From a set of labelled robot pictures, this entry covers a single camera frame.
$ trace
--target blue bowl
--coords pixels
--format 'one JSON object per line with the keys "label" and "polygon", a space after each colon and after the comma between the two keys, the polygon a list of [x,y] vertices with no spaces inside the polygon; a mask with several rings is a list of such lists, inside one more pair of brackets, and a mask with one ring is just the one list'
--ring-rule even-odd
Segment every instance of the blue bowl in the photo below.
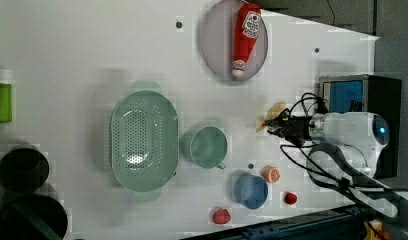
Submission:
{"label": "blue bowl", "polygon": [[257,209],[266,202],[267,183],[261,177],[244,174],[236,181],[234,194],[235,198],[245,207]]}

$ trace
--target green colander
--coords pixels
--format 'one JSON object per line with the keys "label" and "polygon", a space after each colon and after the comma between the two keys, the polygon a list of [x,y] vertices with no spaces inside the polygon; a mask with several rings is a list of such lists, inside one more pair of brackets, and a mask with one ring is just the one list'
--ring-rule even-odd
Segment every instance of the green colander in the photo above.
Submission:
{"label": "green colander", "polygon": [[117,180],[135,192],[161,188],[178,164],[178,118],[157,83],[137,81],[111,119],[111,164]]}

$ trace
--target small red object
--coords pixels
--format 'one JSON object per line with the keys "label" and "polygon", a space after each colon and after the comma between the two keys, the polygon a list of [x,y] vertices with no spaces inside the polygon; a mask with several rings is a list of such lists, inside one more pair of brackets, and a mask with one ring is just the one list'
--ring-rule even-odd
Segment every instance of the small red object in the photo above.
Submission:
{"label": "small red object", "polygon": [[391,234],[389,234],[389,232],[384,232],[384,231],[378,231],[378,234],[381,235],[382,237],[384,237],[387,240],[391,239]]}
{"label": "small red object", "polygon": [[230,214],[226,209],[219,209],[213,214],[213,222],[215,224],[226,224],[230,219]]}
{"label": "small red object", "polygon": [[292,205],[297,202],[297,195],[293,193],[287,193],[285,196],[285,202],[289,205]]}

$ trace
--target white table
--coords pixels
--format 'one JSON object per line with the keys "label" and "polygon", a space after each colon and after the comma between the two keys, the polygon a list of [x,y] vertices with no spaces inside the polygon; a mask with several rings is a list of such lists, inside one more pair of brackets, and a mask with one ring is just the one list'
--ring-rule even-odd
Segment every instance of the white table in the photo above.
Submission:
{"label": "white table", "polygon": [[[280,154],[281,140],[256,134],[255,125],[273,103],[314,91],[321,75],[373,73],[376,38],[263,11],[266,63],[253,79],[229,86],[199,51],[199,24],[215,2],[0,0],[0,64],[13,71],[15,95],[14,121],[0,125],[0,157],[21,142],[47,154],[48,182],[69,214],[65,239],[184,238],[351,203],[312,184]],[[221,126],[227,168],[204,170],[181,157],[152,202],[138,202],[118,184],[107,126],[135,80],[160,82],[180,136],[207,118]],[[265,205],[251,211],[234,202],[241,171],[259,174],[267,164],[280,169],[281,180]],[[283,203],[286,191],[298,195],[296,205]],[[215,207],[228,208],[232,221],[213,224]]]}

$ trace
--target black bowl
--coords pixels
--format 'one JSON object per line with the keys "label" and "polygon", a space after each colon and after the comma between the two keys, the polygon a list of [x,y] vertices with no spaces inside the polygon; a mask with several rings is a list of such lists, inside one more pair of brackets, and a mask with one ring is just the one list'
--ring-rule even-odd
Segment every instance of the black bowl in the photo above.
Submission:
{"label": "black bowl", "polygon": [[29,193],[40,188],[49,175],[49,163],[35,149],[9,152],[0,162],[0,184],[9,191]]}
{"label": "black bowl", "polygon": [[[35,226],[32,219],[39,219],[46,225]],[[6,203],[0,211],[0,240],[48,240],[43,232],[50,230],[63,239],[67,226],[67,213],[63,206],[47,196],[27,194]]]}

